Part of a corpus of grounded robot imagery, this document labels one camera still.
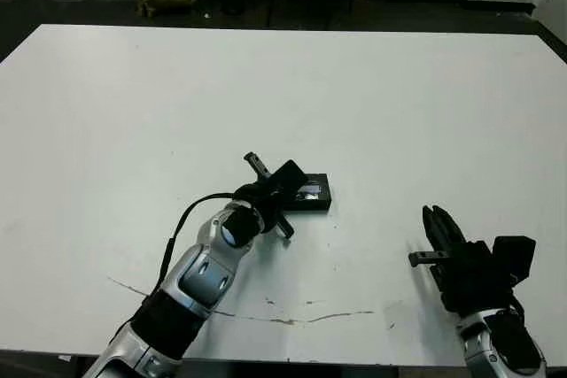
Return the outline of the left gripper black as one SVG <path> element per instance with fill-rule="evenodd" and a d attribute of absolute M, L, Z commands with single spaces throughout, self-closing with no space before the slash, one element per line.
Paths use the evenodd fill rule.
<path fill-rule="evenodd" d="M 256 173 L 257 179 L 238 188 L 236 199 L 248 202 L 257 210 L 263 222 L 262 233 L 277 227 L 286 239 L 290 239 L 294 230 L 284 217 L 283 209 L 294 192 L 294 163 L 288 160 L 271 173 L 252 151 L 245 154 L 244 160 Z"/>

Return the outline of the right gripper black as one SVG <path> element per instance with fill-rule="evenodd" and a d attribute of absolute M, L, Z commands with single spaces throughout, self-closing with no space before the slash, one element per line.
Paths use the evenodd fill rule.
<path fill-rule="evenodd" d="M 483 242 L 466 242 L 445 209 L 425 205 L 423 227 L 431 251 L 408 254 L 412 267 L 428 265 L 446 310 L 471 315 L 514 305 L 509 277 Z"/>

